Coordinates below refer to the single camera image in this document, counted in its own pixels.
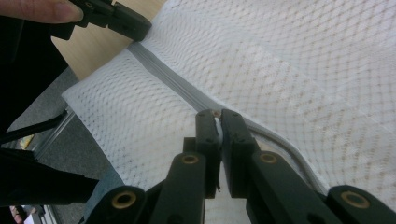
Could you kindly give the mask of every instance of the hand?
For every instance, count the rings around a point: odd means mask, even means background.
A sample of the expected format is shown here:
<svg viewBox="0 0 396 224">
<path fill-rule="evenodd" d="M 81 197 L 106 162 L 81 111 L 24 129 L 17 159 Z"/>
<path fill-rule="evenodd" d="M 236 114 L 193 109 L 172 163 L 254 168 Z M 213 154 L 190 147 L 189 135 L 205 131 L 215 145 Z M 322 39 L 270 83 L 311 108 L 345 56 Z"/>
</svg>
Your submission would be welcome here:
<svg viewBox="0 0 396 224">
<path fill-rule="evenodd" d="M 81 21 L 84 16 L 68 0 L 0 0 L 0 15 L 43 23 Z"/>
</svg>

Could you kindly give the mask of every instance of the table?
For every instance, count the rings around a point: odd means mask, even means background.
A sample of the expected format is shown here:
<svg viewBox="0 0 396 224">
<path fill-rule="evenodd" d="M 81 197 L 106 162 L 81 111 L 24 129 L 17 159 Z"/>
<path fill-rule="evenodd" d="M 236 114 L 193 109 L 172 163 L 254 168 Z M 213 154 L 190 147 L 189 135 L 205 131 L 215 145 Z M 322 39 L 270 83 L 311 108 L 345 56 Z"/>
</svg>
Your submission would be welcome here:
<svg viewBox="0 0 396 224">
<path fill-rule="evenodd" d="M 152 21 L 165 1 L 120 0 L 119 2 Z M 76 26 L 67 41 L 56 37 L 53 37 L 52 41 L 80 80 L 110 61 L 132 42 L 126 36 L 93 24 L 89 24 L 87 28 Z"/>
</svg>

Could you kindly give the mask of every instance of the gray zipper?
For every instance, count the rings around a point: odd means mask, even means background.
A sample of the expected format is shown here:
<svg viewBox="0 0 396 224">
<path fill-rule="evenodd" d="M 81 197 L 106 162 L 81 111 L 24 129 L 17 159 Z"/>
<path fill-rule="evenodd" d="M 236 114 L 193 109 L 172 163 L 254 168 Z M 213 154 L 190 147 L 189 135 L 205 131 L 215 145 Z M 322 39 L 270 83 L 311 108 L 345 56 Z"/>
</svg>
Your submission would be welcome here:
<svg viewBox="0 0 396 224">
<path fill-rule="evenodd" d="M 221 111 L 226 108 L 223 105 L 218 104 L 207 95 L 203 94 L 197 88 L 192 86 L 183 77 L 179 76 L 166 64 L 161 62 L 153 53 L 143 47 L 139 43 L 133 43 L 128 47 L 128 50 L 136 57 L 136 59 L 143 64 L 143 66 L 171 90 L 181 96 L 187 103 L 189 103 L 195 110 L 202 111 L 205 109 L 213 109 Z M 247 127 L 257 133 L 258 135 L 267 138 L 280 147 L 284 148 L 285 151 L 293 158 L 294 162 L 299 166 L 303 172 L 303 176 L 307 179 L 308 184 L 311 185 L 317 192 L 325 194 L 327 190 L 322 186 L 311 167 L 305 161 L 303 156 L 300 154 L 297 147 L 292 145 L 288 140 L 283 138 L 277 133 L 262 127 L 260 124 L 253 122 L 250 119 L 244 118 Z"/>
</svg>

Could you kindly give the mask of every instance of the black plastic part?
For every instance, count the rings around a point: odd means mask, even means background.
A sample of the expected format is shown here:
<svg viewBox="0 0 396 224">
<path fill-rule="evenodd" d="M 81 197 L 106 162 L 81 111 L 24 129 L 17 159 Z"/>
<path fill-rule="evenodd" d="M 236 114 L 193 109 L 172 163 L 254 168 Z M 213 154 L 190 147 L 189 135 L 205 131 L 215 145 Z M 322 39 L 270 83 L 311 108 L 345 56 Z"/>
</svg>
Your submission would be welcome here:
<svg viewBox="0 0 396 224">
<path fill-rule="evenodd" d="M 251 224 L 275 223 L 268 206 L 262 200 L 262 196 L 254 184 L 249 184 L 247 190 L 247 214 Z"/>
<path fill-rule="evenodd" d="M 138 223 L 145 203 L 146 193 L 142 189 L 130 186 L 115 188 L 93 208 L 85 224 Z"/>
<path fill-rule="evenodd" d="M 28 136 L 28 135 L 31 135 L 34 133 L 41 133 L 46 130 L 55 128 L 64 119 L 64 116 L 66 114 L 67 114 L 67 111 L 64 111 L 61 115 L 58 115 L 54 119 L 49 119 L 47 121 L 44 121 L 44 122 L 41 122 L 38 124 L 34 124 L 29 127 L 25 127 L 25 128 L 21 128 L 21 129 L 15 130 L 15 131 L 1 134 L 0 135 L 0 145 L 10 142 L 10 141 L 14 141 L 14 140 L 23 138 L 25 136 Z"/>
<path fill-rule="evenodd" d="M 199 153 L 175 156 L 150 224 L 204 222 L 205 167 L 205 157 Z"/>
<path fill-rule="evenodd" d="M 52 25 L 49 30 L 51 35 L 68 40 L 75 25 L 85 28 L 92 23 L 103 28 L 108 26 L 109 29 L 134 41 L 141 41 L 151 28 L 149 20 L 117 2 L 114 6 L 109 0 L 71 0 L 71 2 L 82 9 L 84 18 L 78 22 Z"/>
<path fill-rule="evenodd" d="M 250 175 L 276 223 L 342 223 L 279 155 L 254 153 Z"/>
<path fill-rule="evenodd" d="M 251 155 L 260 149 L 240 114 L 223 109 L 221 127 L 224 134 L 222 160 L 229 191 L 233 198 L 246 198 L 249 182 L 247 164 Z"/>
<path fill-rule="evenodd" d="M 206 157 L 206 198 L 213 199 L 219 189 L 219 172 L 221 163 L 219 134 L 216 129 L 212 110 L 204 110 L 195 116 L 198 153 Z"/>
<path fill-rule="evenodd" d="M 116 2 L 114 14 L 110 18 L 108 28 L 130 37 L 134 41 L 141 41 L 149 32 L 151 22 L 144 16 Z"/>
<path fill-rule="evenodd" d="M 51 27 L 49 28 L 49 33 L 50 35 L 61 38 L 63 40 L 69 40 L 70 36 L 72 36 L 73 34 L 74 27 L 74 23 L 51 25 Z"/>
<path fill-rule="evenodd" d="M 185 137 L 183 141 L 183 152 L 194 152 L 195 151 L 195 138 Z"/>
<path fill-rule="evenodd" d="M 0 207 L 85 203 L 98 183 L 98 180 L 55 170 L 25 155 L 3 150 L 0 150 L 0 164 L 7 168 L 0 171 Z"/>
<path fill-rule="evenodd" d="M 326 203 L 344 223 L 396 223 L 396 214 L 390 208 L 372 194 L 352 186 L 331 188 Z"/>
<path fill-rule="evenodd" d="M 0 134 L 6 133 L 12 122 L 68 66 L 52 43 L 49 28 L 46 23 L 25 21 L 15 61 L 0 66 Z M 5 38 L 18 39 L 13 35 L 0 32 Z"/>
<path fill-rule="evenodd" d="M 2 155 L 19 157 L 22 160 L 37 161 L 34 152 L 31 150 L 21 150 L 21 149 L 5 148 L 5 147 L 0 147 L 0 150 Z"/>
<path fill-rule="evenodd" d="M 24 20 L 0 16 L 0 65 L 15 61 Z"/>
<path fill-rule="evenodd" d="M 152 187 L 146 192 L 147 201 L 144 210 L 142 211 L 138 223 L 149 223 L 151 214 L 154 211 L 155 204 L 158 202 L 158 198 L 161 194 L 161 189 L 163 188 L 163 181 L 161 181 L 156 186 Z"/>
</svg>

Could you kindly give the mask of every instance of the white mesh fabric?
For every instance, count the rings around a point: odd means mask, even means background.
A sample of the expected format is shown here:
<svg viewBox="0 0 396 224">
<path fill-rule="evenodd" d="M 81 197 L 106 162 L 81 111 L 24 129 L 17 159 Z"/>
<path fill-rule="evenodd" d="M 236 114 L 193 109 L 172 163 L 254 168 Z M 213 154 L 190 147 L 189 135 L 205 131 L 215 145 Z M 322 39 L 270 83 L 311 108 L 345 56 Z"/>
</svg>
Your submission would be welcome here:
<svg viewBox="0 0 396 224">
<path fill-rule="evenodd" d="M 328 188 L 353 185 L 395 210 L 395 17 L 396 1 L 168 0 L 142 44 L 286 137 Z M 126 184 L 161 181 L 194 136 L 196 112 L 127 51 L 64 97 Z M 207 223 L 247 223 L 222 186 Z"/>
<path fill-rule="evenodd" d="M 168 1 L 143 45 L 396 209 L 396 1 Z"/>
<path fill-rule="evenodd" d="M 127 50 L 63 94 L 126 185 L 148 190 L 166 178 L 196 111 Z M 205 223 L 248 223 L 245 200 L 221 192 L 206 202 Z"/>
</svg>

